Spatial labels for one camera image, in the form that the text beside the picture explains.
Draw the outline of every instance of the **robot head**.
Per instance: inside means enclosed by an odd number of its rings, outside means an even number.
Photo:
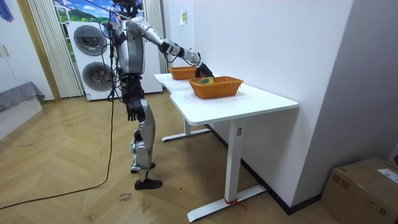
[[[113,0],[113,3],[120,7],[121,14],[134,18],[143,10],[141,0]]]

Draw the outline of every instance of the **striped curtain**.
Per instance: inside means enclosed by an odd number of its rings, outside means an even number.
[[[61,98],[82,96],[83,87],[73,66],[52,0],[28,0]]]
[[[143,0],[144,5],[144,17],[146,21],[156,30],[161,38],[165,36],[164,23],[163,23],[163,12],[162,12],[162,1],[158,0]],[[159,52],[159,63],[160,63],[160,72],[168,73],[167,71],[167,62],[164,58],[162,52]]]

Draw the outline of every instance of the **table top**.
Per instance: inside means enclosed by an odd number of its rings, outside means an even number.
[[[170,73],[155,75],[170,92],[170,98],[192,126],[245,118],[296,108],[299,104],[282,96],[242,84],[235,96],[201,99],[187,80],[174,80]]]

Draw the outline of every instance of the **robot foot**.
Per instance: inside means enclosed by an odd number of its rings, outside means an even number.
[[[134,189],[136,190],[152,190],[152,189],[158,189],[163,185],[163,182],[161,180],[151,180],[151,179],[146,179],[143,182],[140,180],[137,180],[136,184],[134,184]]]
[[[156,164],[154,163],[154,162],[151,162],[151,164],[150,164],[150,168],[152,169],[152,168],[155,168],[156,167]],[[136,174],[136,173],[138,173],[139,171],[136,171],[136,170],[130,170],[130,172],[132,173],[132,174]]]

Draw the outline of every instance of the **washing machine door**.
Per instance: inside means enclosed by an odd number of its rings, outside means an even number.
[[[97,56],[102,53],[106,46],[106,37],[101,31],[93,26],[85,25],[77,28],[75,31],[75,43],[77,47],[85,54]]]
[[[108,91],[112,89],[111,77],[109,71],[111,67],[104,66],[102,62],[89,63],[81,76],[88,87],[96,91]]]

